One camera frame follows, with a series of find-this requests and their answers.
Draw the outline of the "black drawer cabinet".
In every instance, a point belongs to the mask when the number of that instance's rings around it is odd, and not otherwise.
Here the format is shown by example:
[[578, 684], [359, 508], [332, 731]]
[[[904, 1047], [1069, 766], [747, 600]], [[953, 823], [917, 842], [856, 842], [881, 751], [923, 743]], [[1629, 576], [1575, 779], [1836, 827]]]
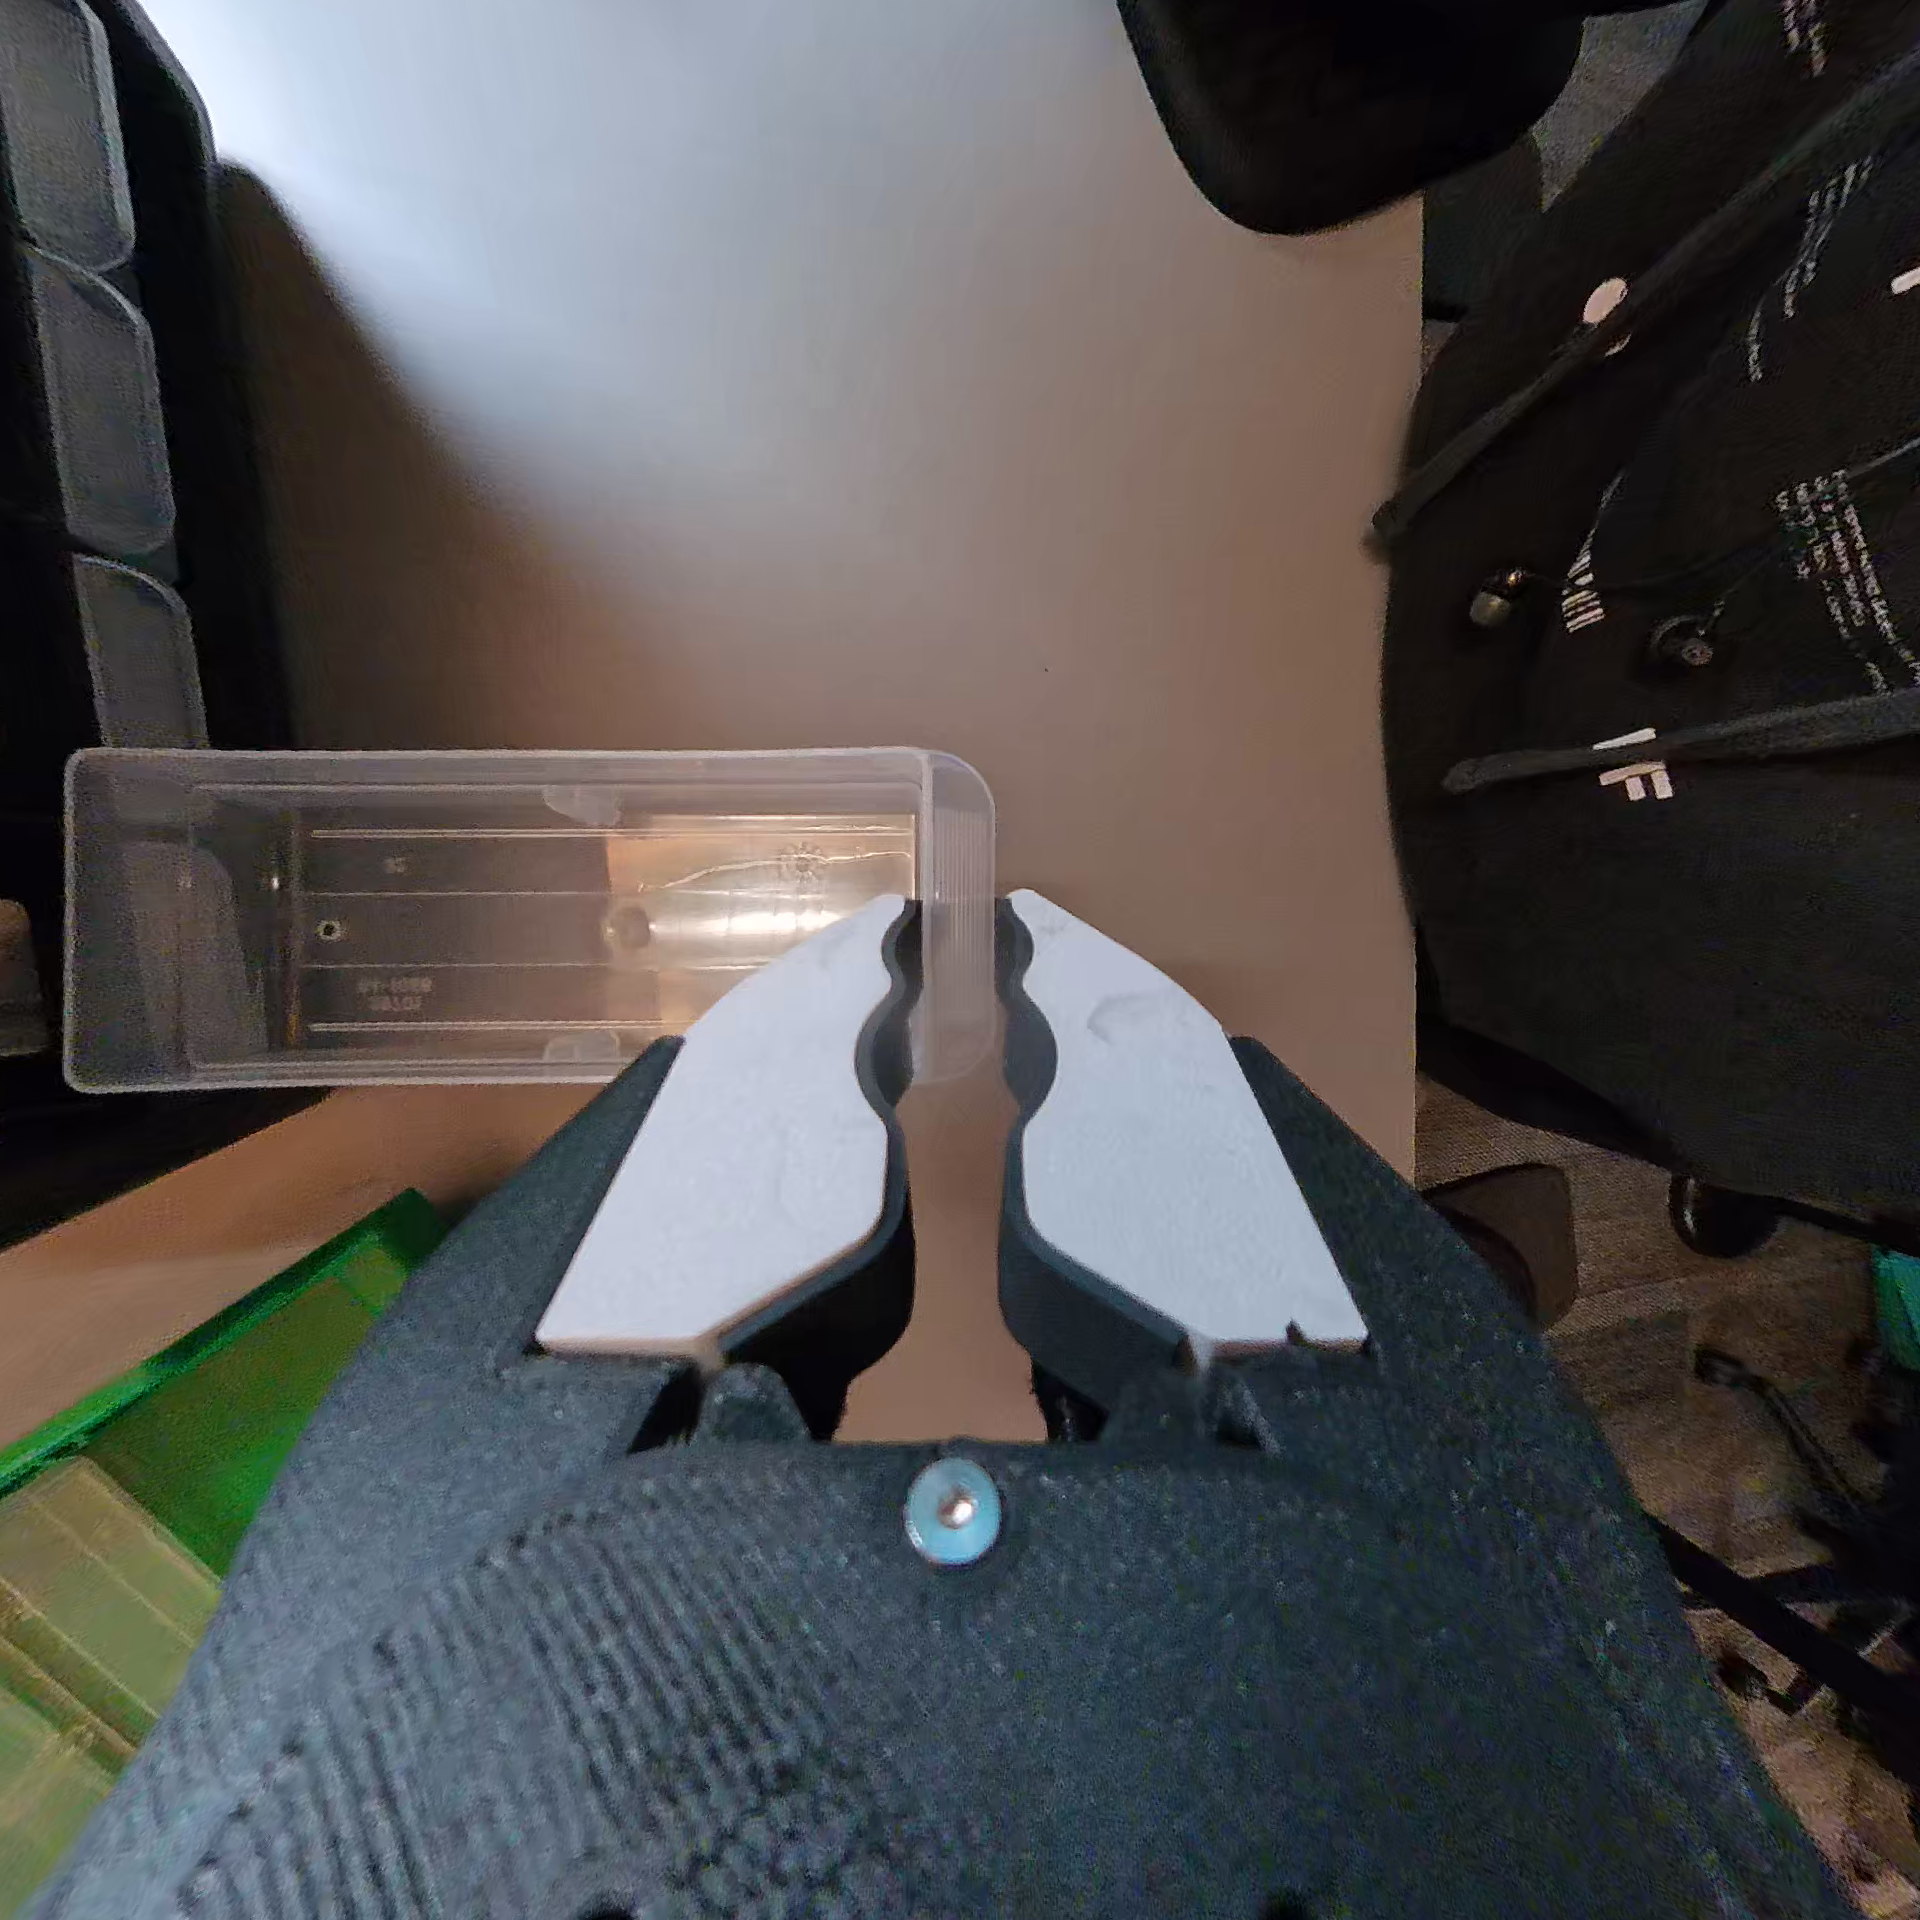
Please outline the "black drawer cabinet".
[[[196, 86], [143, 5], [88, 0], [107, 30], [136, 205], [136, 301], [155, 328], [176, 534], [167, 582], [192, 611], [209, 751], [287, 751], [265, 492], [242, 319], [223, 248], [223, 169]], [[223, 1151], [318, 1090], [85, 1094], [59, 1076], [59, 779], [13, 782], [0, 753], [5, 1063], [0, 1242], [43, 1235], [176, 1164]]]

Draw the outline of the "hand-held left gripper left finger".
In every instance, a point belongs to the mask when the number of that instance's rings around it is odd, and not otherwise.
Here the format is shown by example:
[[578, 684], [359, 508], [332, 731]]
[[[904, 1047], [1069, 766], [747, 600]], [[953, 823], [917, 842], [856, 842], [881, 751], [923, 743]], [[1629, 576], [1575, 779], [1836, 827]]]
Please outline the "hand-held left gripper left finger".
[[681, 1039], [534, 1330], [563, 1357], [720, 1363], [904, 1218], [917, 904], [875, 895]]

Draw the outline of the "green plastic bin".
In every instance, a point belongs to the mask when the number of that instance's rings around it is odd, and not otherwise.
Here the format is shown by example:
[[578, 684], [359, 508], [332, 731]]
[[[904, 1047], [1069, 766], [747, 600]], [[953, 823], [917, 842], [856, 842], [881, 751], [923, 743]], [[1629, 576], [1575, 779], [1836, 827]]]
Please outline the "green plastic bin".
[[0, 1496], [85, 1455], [223, 1584], [327, 1386], [442, 1242], [442, 1214], [401, 1190], [9, 1440]]

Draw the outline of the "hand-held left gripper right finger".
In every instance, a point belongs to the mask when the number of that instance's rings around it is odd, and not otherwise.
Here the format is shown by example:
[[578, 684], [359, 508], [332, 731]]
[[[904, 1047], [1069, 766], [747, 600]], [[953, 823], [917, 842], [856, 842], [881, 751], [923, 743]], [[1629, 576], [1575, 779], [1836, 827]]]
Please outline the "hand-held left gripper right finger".
[[1365, 1342], [1211, 1011], [1034, 888], [999, 899], [999, 1303], [1034, 1363], [1238, 1363]]

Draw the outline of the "pale desk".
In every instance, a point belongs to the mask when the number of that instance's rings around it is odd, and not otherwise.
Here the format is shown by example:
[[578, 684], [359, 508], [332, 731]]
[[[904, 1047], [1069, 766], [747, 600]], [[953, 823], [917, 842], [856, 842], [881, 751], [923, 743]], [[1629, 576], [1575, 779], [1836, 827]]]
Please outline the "pale desk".
[[971, 757], [1416, 1164], [1361, 553], [1420, 205], [1220, 220], [1113, 5], [143, 5], [298, 751]]

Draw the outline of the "bank of clear drawers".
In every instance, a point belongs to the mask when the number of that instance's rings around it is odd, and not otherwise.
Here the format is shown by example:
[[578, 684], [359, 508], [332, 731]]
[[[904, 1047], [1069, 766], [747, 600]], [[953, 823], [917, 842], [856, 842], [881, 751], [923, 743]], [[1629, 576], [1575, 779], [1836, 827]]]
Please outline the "bank of clear drawers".
[[201, 751], [130, 159], [88, 5], [0, 17], [5, 175], [5, 753]]

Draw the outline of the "person's black printed hoodie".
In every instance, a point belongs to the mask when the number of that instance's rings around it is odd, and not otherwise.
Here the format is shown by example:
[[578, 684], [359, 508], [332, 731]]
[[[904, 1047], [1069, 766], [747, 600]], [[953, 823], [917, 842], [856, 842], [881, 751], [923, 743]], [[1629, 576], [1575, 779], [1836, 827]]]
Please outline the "person's black printed hoodie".
[[1917, 5], [1718, 5], [1416, 397], [1383, 743], [1438, 1081], [1917, 1223]]

